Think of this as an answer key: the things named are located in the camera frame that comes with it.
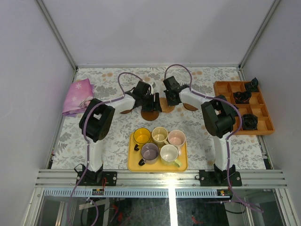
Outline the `woven rattan coaster back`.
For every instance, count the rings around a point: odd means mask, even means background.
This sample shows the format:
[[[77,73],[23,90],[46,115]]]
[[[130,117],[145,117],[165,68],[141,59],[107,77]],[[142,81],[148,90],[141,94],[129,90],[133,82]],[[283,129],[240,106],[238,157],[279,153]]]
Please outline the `woven rattan coaster back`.
[[[166,98],[161,97],[159,101],[163,113],[171,113],[175,109],[175,106],[168,105]]]

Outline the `brown wooden coaster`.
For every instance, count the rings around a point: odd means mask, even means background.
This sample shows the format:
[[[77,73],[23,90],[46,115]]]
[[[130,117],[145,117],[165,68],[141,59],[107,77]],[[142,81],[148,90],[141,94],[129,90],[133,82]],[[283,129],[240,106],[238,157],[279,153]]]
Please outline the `brown wooden coaster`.
[[[154,121],[159,117],[159,112],[158,111],[153,111],[153,112],[141,111],[141,116],[146,121]]]
[[[125,111],[120,112],[120,114],[128,114],[128,113],[131,113],[132,110],[133,110],[133,109],[125,110]]]
[[[198,108],[196,108],[196,107],[194,107],[190,104],[183,103],[183,106],[184,106],[185,109],[187,109],[189,111],[197,111],[198,110]]]

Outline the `pink ceramic mug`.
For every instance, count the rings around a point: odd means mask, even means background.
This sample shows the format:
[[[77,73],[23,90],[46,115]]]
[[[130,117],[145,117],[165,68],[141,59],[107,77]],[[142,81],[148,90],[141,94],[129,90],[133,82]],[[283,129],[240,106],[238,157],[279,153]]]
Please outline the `pink ceramic mug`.
[[[182,148],[186,142],[185,134],[180,130],[173,130],[169,132],[167,139],[171,145],[177,148],[178,155],[181,156]]]

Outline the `white mug green handle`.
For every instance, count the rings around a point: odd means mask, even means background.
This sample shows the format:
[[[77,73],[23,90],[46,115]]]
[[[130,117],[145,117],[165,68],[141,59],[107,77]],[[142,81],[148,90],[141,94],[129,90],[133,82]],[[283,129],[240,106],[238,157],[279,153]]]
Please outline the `white mug green handle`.
[[[164,145],[160,150],[160,158],[163,165],[181,167],[182,163],[177,159],[178,150],[173,145]]]

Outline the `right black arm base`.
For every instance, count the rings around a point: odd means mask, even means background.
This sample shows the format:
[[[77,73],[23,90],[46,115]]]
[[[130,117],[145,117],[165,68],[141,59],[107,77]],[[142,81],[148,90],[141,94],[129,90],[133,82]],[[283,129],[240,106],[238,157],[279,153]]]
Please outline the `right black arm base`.
[[[242,186],[240,173],[236,171],[234,164],[229,169],[229,177],[227,176],[226,169],[220,170],[215,164],[214,170],[199,170],[198,175],[194,177],[195,180],[200,182],[201,186],[205,187],[229,186],[228,178],[231,186]]]

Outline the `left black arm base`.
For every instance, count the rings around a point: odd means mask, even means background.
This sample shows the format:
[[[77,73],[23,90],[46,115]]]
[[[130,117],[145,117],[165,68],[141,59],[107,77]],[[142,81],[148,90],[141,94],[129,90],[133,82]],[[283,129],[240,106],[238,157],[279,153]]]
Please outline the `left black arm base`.
[[[79,186],[116,186],[117,175],[116,171],[104,171],[101,167],[98,171],[90,171],[85,165],[79,164],[74,168],[77,173],[77,181],[80,180],[85,172],[82,180],[79,182]]]

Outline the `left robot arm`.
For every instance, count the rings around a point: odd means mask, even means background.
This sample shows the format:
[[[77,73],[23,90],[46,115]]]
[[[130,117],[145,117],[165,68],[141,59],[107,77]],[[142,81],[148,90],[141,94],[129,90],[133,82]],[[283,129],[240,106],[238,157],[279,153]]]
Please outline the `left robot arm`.
[[[87,181],[91,185],[97,186],[103,180],[103,174],[99,172],[103,166],[101,145],[109,133],[114,115],[138,107],[148,113],[162,111],[159,93],[154,92],[152,86],[143,81],[139,81],[132,90],[116,99],[101,101],[93,98],[90,101],[79,122],[79,128],[87,141]]]

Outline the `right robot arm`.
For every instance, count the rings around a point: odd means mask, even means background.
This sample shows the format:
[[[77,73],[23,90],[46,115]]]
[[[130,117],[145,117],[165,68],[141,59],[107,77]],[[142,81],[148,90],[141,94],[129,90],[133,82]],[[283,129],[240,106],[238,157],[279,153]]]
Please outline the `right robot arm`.
[[[210,97],[198,93],[189,85],[178,83],[173,76],[165,78],[163,83],[169,106],[184,103],[201,109],[205,128],[214,138],[214,179],[218,185],[226,185],[231,181],[231,174],[227,170],[234,173],[236,169],[231,162],[229,136],[233,133],[233,125],[236,123],[233,111],[237,112],[238,109],[224,96]]]

